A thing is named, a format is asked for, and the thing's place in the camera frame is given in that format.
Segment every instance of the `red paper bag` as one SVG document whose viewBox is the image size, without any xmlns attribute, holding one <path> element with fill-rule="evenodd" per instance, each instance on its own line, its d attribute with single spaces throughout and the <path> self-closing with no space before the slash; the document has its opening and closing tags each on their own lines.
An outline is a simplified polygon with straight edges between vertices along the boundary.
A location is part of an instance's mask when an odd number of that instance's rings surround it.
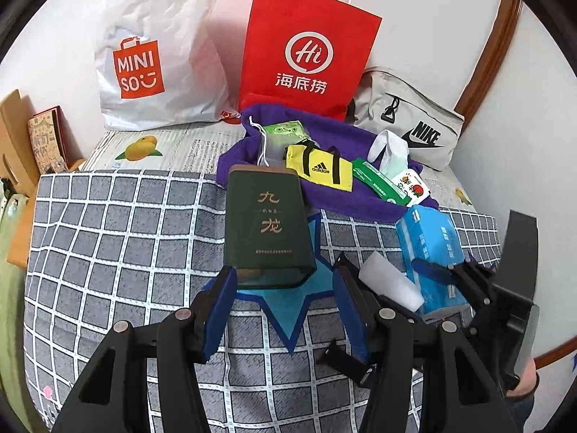
<svg viewBox="0 0 577 433">
<path fill-rule="evenodd" d="M 253 0 L 239 109 L 279 102 L 344 120 L 380 23 L 338 0 Z"/>
</svg>

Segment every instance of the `purple cloth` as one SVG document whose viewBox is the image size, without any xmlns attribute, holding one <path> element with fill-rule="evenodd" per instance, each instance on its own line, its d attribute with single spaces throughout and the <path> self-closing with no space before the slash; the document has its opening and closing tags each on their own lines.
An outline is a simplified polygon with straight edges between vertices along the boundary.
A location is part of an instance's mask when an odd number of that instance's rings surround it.
<svg viewBox="0 0 577 433">
<path fill-rule="evenodd" d="M 334 119 L 297 111 L 280 104 L 255 104 L 242 111 L 242 124 L 246 128 L 246 137 L 219 158 L 216 181 L 223 187 L 226 187 L 231 166 L 257 163 L 262 137 L 260 132 L 250 125 L 251 116 L 254 123 L 264 126 L 301 121 L 321 149 L 327 150 L 331 146 L 336 146 L 340 156 L 348 161 L 357 158 L 366 160 L 370 146 L 376 138 L 376 135 L 369 131 Z M 411 159 L 409 167 L 419 173 L 423 170 L 420 163 Z M 301 188 L 305 201 L 312 207 L 324 208 L 361 220 L 396 223 L 407 211 L 405 206 L 380 199 L 368 185 L 357 178 L 353 178 L 352 192 L 339 191 L 304 179 L 301 179 Z M 437 201 L 430 197 L 423 200 L 421 205 L 439 208 Z"/>
</svg>

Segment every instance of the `blue tissue box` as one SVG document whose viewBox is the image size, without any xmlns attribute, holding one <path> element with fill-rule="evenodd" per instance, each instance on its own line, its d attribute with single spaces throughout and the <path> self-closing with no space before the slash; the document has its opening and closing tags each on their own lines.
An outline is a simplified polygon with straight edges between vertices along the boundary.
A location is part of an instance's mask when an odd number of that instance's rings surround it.
<svg viewBox="0 0 577 433">
<path fill-rule="evenodd" d="M 463 249 L 451 219 L 427 206 L 414 205 L 396 224 L 407 276 L 420 289 L 425 303 L 417 311 L 425 322 L 452 316 L 468 307 L 455 285 L 441 285 L 413 270 L 411 261 L 422 258 L 443 267 L 460 264 Z"/>
</svg>

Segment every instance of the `grey checkered blanket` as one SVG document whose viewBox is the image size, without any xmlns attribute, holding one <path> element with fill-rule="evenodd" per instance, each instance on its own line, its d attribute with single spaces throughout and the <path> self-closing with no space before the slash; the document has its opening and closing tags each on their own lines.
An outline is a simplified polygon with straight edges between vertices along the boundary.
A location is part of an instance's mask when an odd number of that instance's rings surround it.
<svg viewBox="0 0 577 433">
<path fill-rule="evenodd" d="M 39 183 L 25 310 L 25 369 L 38 411 L 53 425 L 98 343 L 118 320 L 138 326 L 188 306 L 223 264 L 226 192 L 213 176 L 94 171 Z M 499 257 L 491 217 L 446 209 L 465 251 Z M 321 254 L 360 265 L 373 251 L 404 271 L 394 225 L 322 214 Z M 468 323 L 470 314 L 457 315 Z M 289 354 L 260 307 L 236 300 L 221 346 L 196 366 L 213 432 L 356 432 L 368 398 L 316 362 L 337 339 L 350 351 L 333 298 L 312 303 Z M 157 369 L 148 367 L 151 431 L 162 432 Z M 417 431 L 422 378 L 415 372 L 408 431 Z"/>
</svg>

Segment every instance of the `lemon print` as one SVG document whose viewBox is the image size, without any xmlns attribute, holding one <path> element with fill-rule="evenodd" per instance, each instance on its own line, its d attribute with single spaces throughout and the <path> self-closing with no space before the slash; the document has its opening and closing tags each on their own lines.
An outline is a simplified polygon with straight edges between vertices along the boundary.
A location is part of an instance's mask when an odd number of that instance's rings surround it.
<svg viewBox="0 0 577 433">
<path fill-rule="evenodd" d="M 136 142 L 139 141 L 149 141 L 150 143 L 154 143 L 154 146 L 157 146 L 158 140 L 154 135 L 147 135 L 146 137 L 139 138 Z"/>
<path fill-rule="evenodd" d="M 460 198 L 461 203 L 467 204 L 467 205 L 472 205 L 472 203 L 469 201 L 469 199 L 465 196 L 464 192 L 461 189 L 455 189 L 455 194 L 457 195 L 457 197 Z"/>
<path fill-rule="evenodd" d="M 158 140 L 153 135 L 139 138 L 134 143 L 126 147 L 124 153 L 119 154 L 115 159 L 126 159 L 128 161 L 139 161 L 147 156 L 162 156 L 157 150 Z"/>
</svg>

